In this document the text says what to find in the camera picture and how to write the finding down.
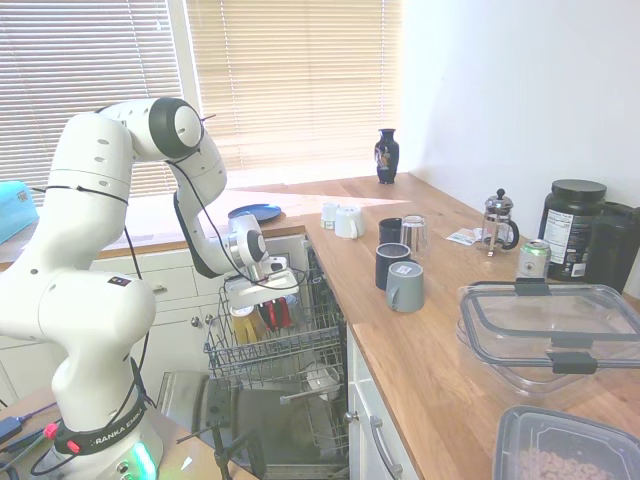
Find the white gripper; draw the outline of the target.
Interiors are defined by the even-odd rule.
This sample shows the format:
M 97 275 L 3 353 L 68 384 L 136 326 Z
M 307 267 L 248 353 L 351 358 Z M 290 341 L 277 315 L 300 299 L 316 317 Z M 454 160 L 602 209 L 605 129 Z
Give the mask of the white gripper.
M 277 325 L 287 326 L 287 303 L 283 296 L 299 291 L 298 280 L 290 269 L 268 275 L 264 281 L 251 282 L 244 278 L 226 281 L 223 286 L 229 304 L 234 309 L 258 305 L 266 328 L 272 330 L 272 305 L 276 300 Z

